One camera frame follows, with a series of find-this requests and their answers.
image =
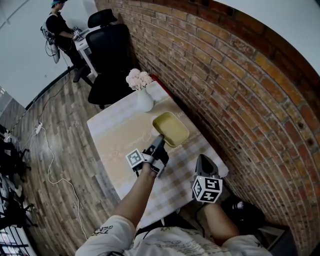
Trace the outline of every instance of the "checkered tablecloth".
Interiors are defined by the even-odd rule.
[[[154,183],[139,228],[160,220],[192,200],[191,182],[199,154],[211,158],[220,173],[228,172],[207,140],[156,81],[148,85],[147,91],[155,101],[150,112],[138,109],[137,92],[134,92],[87,122],[104,168],[121,199],[137,179],[125,156],[135,148],[142,151],[152,143],[157,135],[152,127],[156,116],[173,112],[190,131],[189,138],[182,145],[175,148],[165,146],[169,161],[164,173]]]

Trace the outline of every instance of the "flower vase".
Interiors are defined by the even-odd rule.
[[[154,106],[154,99],[147,92],[146,88],[137,90],[136,104],[138,105],[139,109],[143,112],[148,112],[152,110]]]

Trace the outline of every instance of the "brick wall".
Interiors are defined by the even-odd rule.
[[[141,68],[214,138],[234,193],[289,226],[309,255],[320,240],[320,78],[309,63],[270,28],[212,0],[96,5],[128,26]]]

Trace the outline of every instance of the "yellow plastic container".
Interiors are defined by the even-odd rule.
[[[156,131],[164,135],[164,141],[170,147],[177,147],[189,137],[188,128],[171,112],[164,112],[153,122]]]

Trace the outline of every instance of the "white wall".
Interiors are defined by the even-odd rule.
[[[25,2],[0,1],[6,17],[20,3]],[[94,4],[94,0],[85,1]],[[46,40],[40,27],[51,11],[51,2],[52,0],[29,0],[9,19],[10,24],[5,23],[0,28],[0,86],[24,107],[67,69],[63,58],[55,64],[53,58],[45,52]],[[69,0],[61,14],[69,27],[87,27],[89,16],[83,0]]]
[[[244,12],[292,44],[320,75],[320,6],[315,0],[216,0]]]

